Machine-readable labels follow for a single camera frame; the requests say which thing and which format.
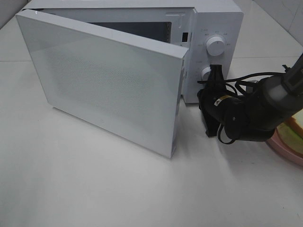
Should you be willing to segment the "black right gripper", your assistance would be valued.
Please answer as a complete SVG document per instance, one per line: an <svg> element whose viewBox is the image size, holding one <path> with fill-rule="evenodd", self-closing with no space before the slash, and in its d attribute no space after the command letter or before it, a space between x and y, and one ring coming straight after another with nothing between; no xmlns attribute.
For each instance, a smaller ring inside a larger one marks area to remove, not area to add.
<svg viewBox="0 0 303 227"><path fill-rule="evenodd" d="M209 81L198 94L199 109L202 111L208 137L220 137L225 130L227 137L239 137L239 99L223 77L222 65L210 65Z"/></svg>

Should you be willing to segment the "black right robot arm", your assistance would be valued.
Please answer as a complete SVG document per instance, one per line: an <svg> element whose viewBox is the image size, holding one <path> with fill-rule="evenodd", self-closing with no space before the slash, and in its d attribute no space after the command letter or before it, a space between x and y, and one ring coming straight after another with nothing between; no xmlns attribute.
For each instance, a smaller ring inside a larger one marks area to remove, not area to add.
<svg viewBox="0 0 303 227"><path fill-rule="evenodd" d="M207 80L199 81L198 105L208 137L228 145L237 140L263 142L276 127L303 108L303 58L284 72L258 72L224 79L222 66L212 64Z"/></svg>

